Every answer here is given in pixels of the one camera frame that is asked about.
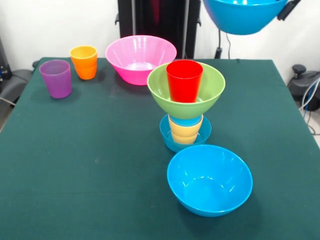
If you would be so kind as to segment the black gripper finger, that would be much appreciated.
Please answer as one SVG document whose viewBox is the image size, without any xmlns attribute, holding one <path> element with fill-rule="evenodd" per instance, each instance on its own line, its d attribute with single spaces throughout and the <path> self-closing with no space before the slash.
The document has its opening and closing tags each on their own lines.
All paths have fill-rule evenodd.
<svg viewBox="0 0 320 240">
<path fill-rule="evenodd" d="M 281 12 L 277 15 L 279 21 L 284 21 L 301 0 L 290 0 L 286 3 Z"/>
</svg>

